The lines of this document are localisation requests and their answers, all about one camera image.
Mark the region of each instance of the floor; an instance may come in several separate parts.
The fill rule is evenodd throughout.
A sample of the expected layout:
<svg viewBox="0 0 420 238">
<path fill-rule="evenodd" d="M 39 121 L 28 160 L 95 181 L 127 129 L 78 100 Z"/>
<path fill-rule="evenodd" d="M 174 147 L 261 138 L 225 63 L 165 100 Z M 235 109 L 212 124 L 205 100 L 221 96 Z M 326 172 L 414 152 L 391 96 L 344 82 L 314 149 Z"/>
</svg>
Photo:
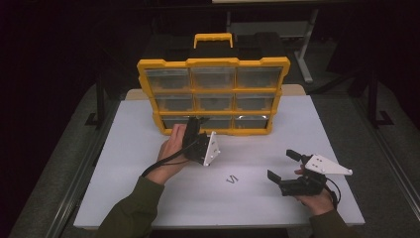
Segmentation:
<svg viewBox="0 0 420 238">
<path fill-rule="evenodd" d="M 335 42 L 313 42 L 309 46 L 305 58 L 314 78 L 312 84 L 303 82 L 294 60 L 297 43 L 285 44 L 292 60 L 285 84 L 299 83 L 308 92 L 338 76 L 325 71 Z M 355 228 L 364 237 L 418 237 L 419 217 L 404 195 L 387 150 L 397 155 L 403 171 L 420 190 L 420 171 L 416 170 L 420 166 L 417 158 L 420 132 L 400 109 L 393 93 L 382 84 L 378 88 L 378 111 L 386 111 L 394 125 L 372 129 L 366 117 L 367 96 L 350 97 L 347 89 L 351 83 L 349 79 L 323 94 L 312 95 L 312 99 L 339 162 L 355 172 L 347 180 L 366 220 L 365 225 Z M 109 130 L 106 122 L 101 130 L 85 125 L 87 117 L 96 110 L 95 92 L 95 87 L 91 87 L 79 102 L 10 237 L 93 237 L 94 231 L 75 228 L 72 221 L 77 214 L 77 202 L 94 171 L 96 154 L 91 151 L 100 150 Z M 107 99 L 106 106 L 107 115 L 112 118 L 118 101 Z M 86 161 L 93 163 L 81 172 L 80 165 Z M 76 200 L 68 210 L 65 204 L 71 201 L 66 197 Z M 60 222 L 54 219 L 57 214 L 63 217 Z M 306 238 L 311 230 L 293 227 L 287 233 L 290 238 Z M 278 234 L 266 232 L 255 237 L 278 237 Z"/>
</svg>

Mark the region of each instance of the yellow organizer box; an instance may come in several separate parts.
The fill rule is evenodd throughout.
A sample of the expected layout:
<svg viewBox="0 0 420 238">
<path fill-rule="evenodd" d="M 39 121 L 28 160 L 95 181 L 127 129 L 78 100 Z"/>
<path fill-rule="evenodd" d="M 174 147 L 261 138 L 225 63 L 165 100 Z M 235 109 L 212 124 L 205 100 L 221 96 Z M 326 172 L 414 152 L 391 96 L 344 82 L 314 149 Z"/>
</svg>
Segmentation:
<svg viewBox="0 0 420 238">
<path fill-rule="evenodd" d="M 138 63 L 140 84 L 165 135 L 190 116 L 210 119 L 202 131 L 269 134 L 289 67 L 276 33 L 235 41 L 229 33 L 154 35 Z"/>
</svg>

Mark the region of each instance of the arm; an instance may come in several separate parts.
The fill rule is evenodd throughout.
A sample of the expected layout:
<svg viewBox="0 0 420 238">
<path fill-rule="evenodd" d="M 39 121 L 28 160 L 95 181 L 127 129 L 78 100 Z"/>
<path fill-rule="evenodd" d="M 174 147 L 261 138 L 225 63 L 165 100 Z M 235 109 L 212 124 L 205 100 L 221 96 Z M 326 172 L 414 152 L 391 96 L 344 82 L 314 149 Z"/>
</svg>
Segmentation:
<svg viewBox="0 0 420 238">
<path fill-rule="evenodd" d="M 182 148 L 185 125 L 174 125 L 172 133 L 161 147 L 157 160 L 167 158 Z M 95 237 L 146 237 L 152 231 L 152 222 L 158 215 L 158 201 L 164 184 L 182 170 L 187 163 L 179 156 L 171 163 L 151 171 L 145 178 L 140 177 L 133 192 L 119 201 L 99 226 Z"/>
<path fill-rule="evenodd" d="M 295 196 L 306 205 L 312 214 L 311 222 L 313 234 L 317 238 L 360 238 L 361 236 L 348 227 L 343 218 L 334 209 L 330 193 L 323 189 L 320 194 L 313 196 Z"/>
</svg>

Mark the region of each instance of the dark background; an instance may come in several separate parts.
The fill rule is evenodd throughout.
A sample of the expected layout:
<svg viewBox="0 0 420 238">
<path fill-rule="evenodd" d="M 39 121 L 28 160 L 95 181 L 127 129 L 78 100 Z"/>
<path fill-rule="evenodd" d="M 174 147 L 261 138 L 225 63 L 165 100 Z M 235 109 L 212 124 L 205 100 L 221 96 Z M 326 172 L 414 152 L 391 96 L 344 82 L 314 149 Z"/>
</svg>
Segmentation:
<svg viewBox="0 0 420 238">
<path fill-rule="evenodd" d="M 108 95 L 118 99 L 139 87 L 136 64 L 151 33 L 224 31 L 223 11 L 165 12 L 153 18 L 153 11 L 139 10 L 146 2 L 156 3 L 0 3 L 0 237 L 9 234 L 75 107 L 97 78 L 103 79 Z M 312 41 L 338 42 L 331 71 L 346 73 L 366 60 L 420 128 L 415 1 L 368 2 L 321 8 Z M 272 11 L 251 9 L 236 18 L 276 20 Z"/>
</svg>

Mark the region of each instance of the cable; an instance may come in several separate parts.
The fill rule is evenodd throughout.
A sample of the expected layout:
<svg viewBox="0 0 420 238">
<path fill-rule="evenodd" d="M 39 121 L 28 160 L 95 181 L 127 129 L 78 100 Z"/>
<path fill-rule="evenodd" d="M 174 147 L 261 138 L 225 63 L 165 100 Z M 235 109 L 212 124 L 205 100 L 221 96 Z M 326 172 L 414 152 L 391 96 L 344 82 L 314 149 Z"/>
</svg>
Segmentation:
<svg viewBox="0 0 420 238">
<path fill-rule="evenodd" d="M 149 166 L 143 173 L 142 173 L 142 177 L 146 177 L 152 170 L 154 170 L 154 169 L 156 169 L 156 168 L 159 168 L 159 167 L 161 167 L 161 166 L 164 166 L 165 165 L 165 163 L 167 163 L 167 162 L 169 162 L 169 161 L 171 161 L 171 160 L 173 160 L 173 159 L 175 159 L 176 157 L 178 157 L 178 156 L 180 156 L 180 155 L 182 155 L 186 150 L 188 150 L 190 147 L 192 147 L 193 145 L 195 145 L 196 143 L 198 142 L 198 139 L 197 140 L 195 140 L 195 141 L 193 141 L 191 144 L 189 144 L 188 146 L 186 146 L 186 147 L 184 147 L 184 148 L 182 148 L 181 150 L 179 150 L 179 151 L 177 151 L 176 153 L 174 153 L 173 155 L 171 155 L 171 156 L 169 156 L 169 157 L 167 157 L 167 158 L 165 158 L 165 159 L 163 159 L 163 160 L 160 160 L 160 161 L 157 161 L 156 163 L 154 163 L 153 165 L 151 165 L 151 166 Z"/>
<path fill-rule="evenodd" d="M 162 166 L 173 166 L 173 165 L 180 165 L 189 162 L 189 160 L 178 162 L 178 163 L 169 163 L 169 164 L 163 164 Z"/>
<path fill-rule="evenodd" d="M 339 193 L 339 199 L 338 199 L 338 201 L 337 201 L 337 204 L 338 204 L 338 203 L 340 203 L 340 200 L 341 200 L 341 191 L 340 191 L 339 187 L 338 187 L 338 186 L 337 186 L 337 184 L 336 184 L 335 182 L 333 182 L 331 179 L 327 178 L 327 180 L 328 180 L 328 181 L 330 181 L 330 182 L 332 182 L 332 183 L 333 183 L 333 185 L 337 188 L 337 191 L 338 191 L 338 193 Z"/>
</svg>

